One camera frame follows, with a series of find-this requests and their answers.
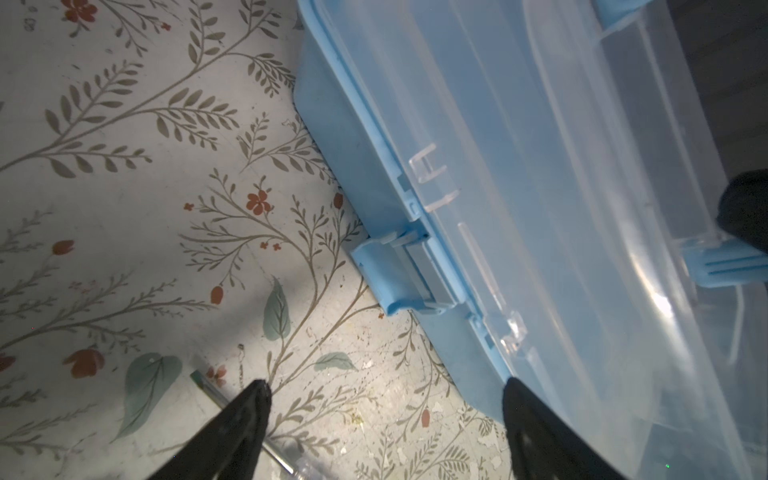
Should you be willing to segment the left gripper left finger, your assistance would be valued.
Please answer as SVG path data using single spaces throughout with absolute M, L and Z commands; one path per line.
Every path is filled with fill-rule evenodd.
M 263 424 L 257 433 L 245 438 L 245 421 L 232 420 L 238 408 L 231 403 L 191 438 L 187 445 L 166 462 L 150 480 L 251 480 L 254 478 L 266 437 L 272 405 L 270 386 L 264 380 L 251 382 L 236 400 L 250 397 L 258 406 Z

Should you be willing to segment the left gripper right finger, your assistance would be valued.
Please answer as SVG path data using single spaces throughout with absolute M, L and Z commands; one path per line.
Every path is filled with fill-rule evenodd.
M 502 410 L 515 479 L 624 478 L 519 379 L 507 381 Z

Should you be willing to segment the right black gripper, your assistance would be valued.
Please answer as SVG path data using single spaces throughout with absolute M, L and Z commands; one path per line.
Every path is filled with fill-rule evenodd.
M 746 244 L 768 250 L 768 174 L 744 172 L 732 179 L 718 204 L 718 226 Z

